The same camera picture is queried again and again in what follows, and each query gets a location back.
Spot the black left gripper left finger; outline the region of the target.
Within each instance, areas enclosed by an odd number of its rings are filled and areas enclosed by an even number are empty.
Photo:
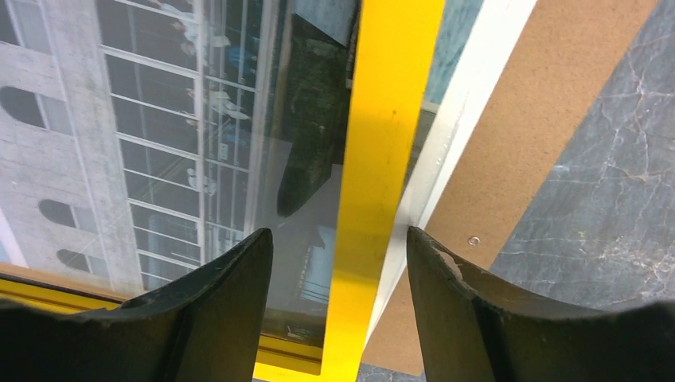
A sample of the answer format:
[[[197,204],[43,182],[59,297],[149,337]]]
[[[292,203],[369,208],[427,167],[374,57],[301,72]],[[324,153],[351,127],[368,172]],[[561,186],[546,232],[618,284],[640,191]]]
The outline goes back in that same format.
[[[1,302],[4,381],[249,381],[271,278],[261,228],[187,275],[113,310]]]

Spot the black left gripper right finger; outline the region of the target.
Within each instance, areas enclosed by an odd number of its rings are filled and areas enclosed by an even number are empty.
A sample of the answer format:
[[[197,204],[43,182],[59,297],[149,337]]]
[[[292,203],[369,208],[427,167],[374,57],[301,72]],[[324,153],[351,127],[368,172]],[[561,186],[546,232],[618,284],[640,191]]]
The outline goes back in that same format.
[[[671,381],[674,304],[607,312],[520,288],[407,231],[429,381]]]

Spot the photo with backing board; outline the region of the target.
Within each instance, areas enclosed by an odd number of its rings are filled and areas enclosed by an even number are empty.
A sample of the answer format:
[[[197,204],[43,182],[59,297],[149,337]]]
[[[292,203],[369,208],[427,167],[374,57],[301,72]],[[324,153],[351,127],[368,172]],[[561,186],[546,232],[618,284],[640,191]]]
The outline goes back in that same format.
[[[269,228],[263,334],[322,346],[361,8],[2,2],[2,278],[122,300]]]

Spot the yellow picture frame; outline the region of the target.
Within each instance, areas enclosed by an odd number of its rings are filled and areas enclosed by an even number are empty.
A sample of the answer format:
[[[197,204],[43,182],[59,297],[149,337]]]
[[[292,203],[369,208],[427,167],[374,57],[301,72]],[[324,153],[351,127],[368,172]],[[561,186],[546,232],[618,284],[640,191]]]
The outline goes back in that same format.
[[[311,347],[268,337],[262,323],[252,380],[353,381],[360,368],[443,3],[359,2],[324,342]],[[107,300],[1,276],[1,302],[8,299],[59,314],[113,310],[138,296]]]

